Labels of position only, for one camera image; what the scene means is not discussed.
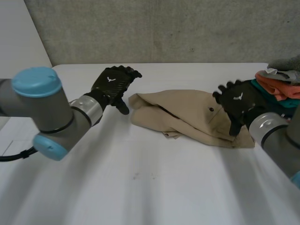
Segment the teal cloth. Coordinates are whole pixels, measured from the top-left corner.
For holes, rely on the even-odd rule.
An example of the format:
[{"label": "teal cloth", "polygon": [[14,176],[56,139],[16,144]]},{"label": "teal cloth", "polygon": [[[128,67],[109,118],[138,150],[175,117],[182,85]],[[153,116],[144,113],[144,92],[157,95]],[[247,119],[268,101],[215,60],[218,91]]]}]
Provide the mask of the teal cloth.
[{"label": "teal cloth", "polygon": [[277,103],[279,105],[282,105],[285,108],[293,108],[297,107],[300,104],[300,99],[292,99],[292,98],[287,98],[286,100],[282,101],[277,101],[276,98],[269,94],[258,82],[256,79],[253,79],[251,81],[252,85],[255,86],[265,97],[270,102]]}]

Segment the khaki garment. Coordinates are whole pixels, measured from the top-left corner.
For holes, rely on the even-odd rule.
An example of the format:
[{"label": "khaki garment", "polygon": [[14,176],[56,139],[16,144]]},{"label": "khaki garment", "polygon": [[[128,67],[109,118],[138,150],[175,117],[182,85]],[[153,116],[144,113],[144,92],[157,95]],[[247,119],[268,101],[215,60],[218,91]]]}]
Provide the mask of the khaki garment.
[{"label": "khaki garment", "polygon": [[244,126],[237,137],[229,135],[230,120],[212,94],[200,90],[165,90],[134,94],[129,105],[135,109],[134,125],[161,131],[178,138],[184,134],[207,145],[228,148],[253,148]]}]

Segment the table surface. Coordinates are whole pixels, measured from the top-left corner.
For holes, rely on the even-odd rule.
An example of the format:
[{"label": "table surface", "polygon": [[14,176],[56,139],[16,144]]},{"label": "table surface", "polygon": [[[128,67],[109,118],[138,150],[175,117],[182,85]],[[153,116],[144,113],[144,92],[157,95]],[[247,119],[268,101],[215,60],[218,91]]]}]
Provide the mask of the table surface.
[{"label": "table surface", "polygon": [[[228,80],[253,79],[263,63],[124,64],[140,71],[124,96],[170,89],[213,92]],[[54,69],[69,100],[110,64]],[[31,119],[11,118],[0,154],[31,145]],[[260,147],[224,149],[177,140],[130,124],[108,107],[62,161],[36,153],[0,164],[2,225],[298,225],[300,191]]]}]

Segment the gray concrete wall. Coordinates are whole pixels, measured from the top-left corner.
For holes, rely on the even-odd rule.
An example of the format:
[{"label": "gray concrete wall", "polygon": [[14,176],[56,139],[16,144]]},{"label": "gray concrete wall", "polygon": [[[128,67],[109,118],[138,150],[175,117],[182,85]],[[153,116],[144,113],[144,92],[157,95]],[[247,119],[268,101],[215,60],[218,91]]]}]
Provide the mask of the gray concrete wall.
[{"label": "gray concrete wall", "polygon": [[25,0],[53,65],[268,62],[300,53],[298,0]]}]

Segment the orange cloth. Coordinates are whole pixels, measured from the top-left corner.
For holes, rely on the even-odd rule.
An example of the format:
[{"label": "orange cloth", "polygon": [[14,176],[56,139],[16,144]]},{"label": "orange cloth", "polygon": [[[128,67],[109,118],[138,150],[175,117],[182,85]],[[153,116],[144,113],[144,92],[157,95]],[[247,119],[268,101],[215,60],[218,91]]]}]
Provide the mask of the orange cloth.
[{"label": "orange cloth", "polygon": [[293,86],[284,81],[266,78],[256,73],[257,82],[271,95],[274,95],[277,101],[287,98],[300,99],[300,86]]}]

